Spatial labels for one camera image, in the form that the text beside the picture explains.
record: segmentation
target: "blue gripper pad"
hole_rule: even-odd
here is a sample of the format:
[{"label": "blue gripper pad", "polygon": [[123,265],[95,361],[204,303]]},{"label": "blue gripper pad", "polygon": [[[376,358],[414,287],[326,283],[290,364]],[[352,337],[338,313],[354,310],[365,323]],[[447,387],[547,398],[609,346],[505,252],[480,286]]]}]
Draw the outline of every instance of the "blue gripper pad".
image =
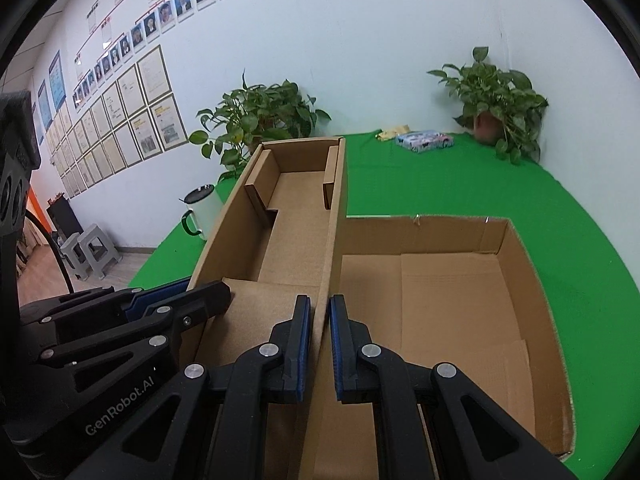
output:
[{"label": "blue gripper pad", "polygon": [[302,318],[302,337],[300,338],[300,347],[298,351],[298,355],[300,358],[298,359],[298,385],[296,387],[296,397],[298,398],[298,402],[302,402],[302,399],[305,395],[305,387],[306,387],[306,360],[308,359],[308,350],[309,350],[309,341],[311,334],[310,325],[311,318],[311,298],[306,297],[305,302],[305,312]]},{"label": "blue gripper pad", "polygon": [[329,299],[329,322],[331,325],[331,353],[334,358],[335,395],[338,400],[342,400],[342,394],[344,392],[344,384],[342,383],[342,349],[340,348],[338,319],[334,298]]},{"label": "blue gripper pad", "polygon": [[189,276],[176,282],[167,283],[166,285],[157,286],[156,288],[137,293],[131,302],[131,306],[125,310],[127,321],[131,322],[142,318],[149,305],[185,292],[190,279],[191,277]]}]

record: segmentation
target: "open cardboard box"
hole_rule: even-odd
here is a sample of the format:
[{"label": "open cardboard box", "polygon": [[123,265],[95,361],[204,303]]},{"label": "open cardboard box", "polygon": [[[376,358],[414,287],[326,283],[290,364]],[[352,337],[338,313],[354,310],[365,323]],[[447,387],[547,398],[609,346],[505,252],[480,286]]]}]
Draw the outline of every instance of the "open cardboard box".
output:
[{"label": "open cardboard box", "polygon": [[562,354],[513,225],[347,218],[345,150],[343,139],[258,147],[190,284],[224,279],[234,298],[227,314],[183,336],[184,364],[235,361],[290,319],[298,294],[311,298],[306,399],[270,407],[264,477],[378,477],[371,406],[335,399],[325,321],[328,298],[338,293],[375,343],[423,366],[453,362],[552,453],[569,453],[574,426]]}]

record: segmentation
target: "black mug lid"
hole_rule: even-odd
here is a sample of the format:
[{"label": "black mug lid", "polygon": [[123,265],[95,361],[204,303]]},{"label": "black mug lid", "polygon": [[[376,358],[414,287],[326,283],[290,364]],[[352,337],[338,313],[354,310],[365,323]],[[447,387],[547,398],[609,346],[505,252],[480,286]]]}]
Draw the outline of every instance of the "black mug lid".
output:
[{"label": "black mug lid", "polygon": [[184,197],[185,204],[195,204],[203,198],[209,196],[216,187],[213,184],[207,184],[206,186],[200,186],[198,189],[191,191],[186,197]]}]

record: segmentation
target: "white mug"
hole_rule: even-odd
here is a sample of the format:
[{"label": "white mug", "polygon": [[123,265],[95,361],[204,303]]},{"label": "white mug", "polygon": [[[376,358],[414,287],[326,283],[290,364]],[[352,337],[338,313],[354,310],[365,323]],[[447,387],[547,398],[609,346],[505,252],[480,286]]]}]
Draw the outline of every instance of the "white mug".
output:
[{"label": "white mug", "polygon": [[[216,218],[222,211],[222,200],[217,193],[214,192],[213,184],[201,186],[191,191],[184,197],[184,203],[189,210],[182,215],[182,228],[191,236],[199,236],[206,240],[209,233],[213,229]],[[192,231],[187,224],[187,218],[193,215],[193,223],[196,231]]]}]

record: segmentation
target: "plastic stool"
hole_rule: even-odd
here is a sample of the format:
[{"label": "plastic stool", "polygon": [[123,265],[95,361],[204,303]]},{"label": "plastic stool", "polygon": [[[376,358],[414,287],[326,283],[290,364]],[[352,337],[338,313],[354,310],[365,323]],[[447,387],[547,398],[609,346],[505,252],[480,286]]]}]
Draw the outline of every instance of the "plastic stool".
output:
[{"label": "plastic stool", "polygon": [[[96,239],[100,241],[102,247],[94,252],[91,243]],[[89,228],[78,237],[78,244],[89,265],[91,265],[91,268],[100,280],[104,279],[104,272],[102,272],[102,270],[111,260],[119,262],[122,259],[122,256],[116,250],[111,239],[104,234],[102,229],[96,224],[91,224]]]},{"label": "plastic stool", "polygon": [[89,261],[86,259],[86,257],[82,261],[80,261],[80,257],[76,252],[79,237],[80,235],[78,233],[73,233],[69,238],[66,239],[66,242],[62,244],[62,246],[60,247],[60,251],[68,261],[73,273],[84,282],[84,280],[89,277],[87,271],[89,270],[91,265],[89,264]]}]

